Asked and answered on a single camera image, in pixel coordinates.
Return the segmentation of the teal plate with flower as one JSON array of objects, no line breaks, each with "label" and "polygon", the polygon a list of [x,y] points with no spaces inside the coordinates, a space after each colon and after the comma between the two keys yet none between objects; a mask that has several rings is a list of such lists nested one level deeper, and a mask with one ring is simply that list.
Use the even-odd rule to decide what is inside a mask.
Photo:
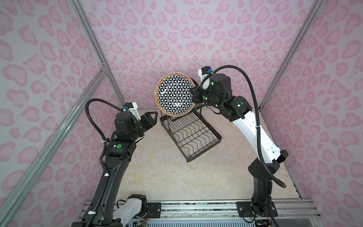
[{"label": "teal plate with flower", "polygon": [[200,84],[195,79],[191,78],[191,80],[193,81],[195,87],[200,86]]}]

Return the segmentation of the navy geometric pattern plate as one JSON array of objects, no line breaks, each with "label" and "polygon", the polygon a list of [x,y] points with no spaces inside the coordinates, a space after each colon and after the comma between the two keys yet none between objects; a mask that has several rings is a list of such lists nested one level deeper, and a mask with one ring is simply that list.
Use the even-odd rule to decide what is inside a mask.
[{"label": "navy geometric pattern plate", "polygon": [[195,82],[185,74],[169,73],[157,83],[156,104],[160,111],[168,116],[184,116],[195,106],[191,92],[191,89],[195,87]]}]

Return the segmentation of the black wire dish rack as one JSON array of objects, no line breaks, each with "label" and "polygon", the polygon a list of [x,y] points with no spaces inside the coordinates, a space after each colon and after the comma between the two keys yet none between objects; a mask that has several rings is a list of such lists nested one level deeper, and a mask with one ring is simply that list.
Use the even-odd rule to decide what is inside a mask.
[{"label": "black wire dish rack", "polygon": [[188,163],[222,141],[222,136],[202,115],[205,106],[196,104],[192,111],[179,117],[161,112],[161,125]]}]

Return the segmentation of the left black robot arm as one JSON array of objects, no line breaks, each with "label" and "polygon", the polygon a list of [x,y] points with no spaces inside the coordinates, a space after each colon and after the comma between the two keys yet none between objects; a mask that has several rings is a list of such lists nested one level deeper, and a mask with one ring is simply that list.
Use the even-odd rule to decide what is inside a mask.
[{"label": "left black robot arm", "polygon": [[148,218],[145,195],[132,194],[115,209],[122,177],[145,132],[157,123],[157,112],[146,112],[138,120],[131,112],[120,112],[114,121],[116,130],[106,146],[103,175],[81,221],[74,227],[125,227],[133,218]]}]

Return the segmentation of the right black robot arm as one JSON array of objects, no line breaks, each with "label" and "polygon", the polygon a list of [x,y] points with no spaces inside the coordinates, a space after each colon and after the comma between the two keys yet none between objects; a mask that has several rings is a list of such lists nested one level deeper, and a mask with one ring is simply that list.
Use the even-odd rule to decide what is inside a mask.
[{"label": "right black robot arm", "polygon": [[273,208],[272,176],[288,157],[287,151],[275,145],[257,123],[256,113],[248,101],[242,96],[233,95],[231,79],[228,76],[203,72],[200,80],[200,86],[192,89],[193,102],[217,108],[222,116],[242,132],[257,154],[257,158],[248,167],[253,176],[251,204],[246,209],[241,209],[240,214],[257,217],[270,215]]}]

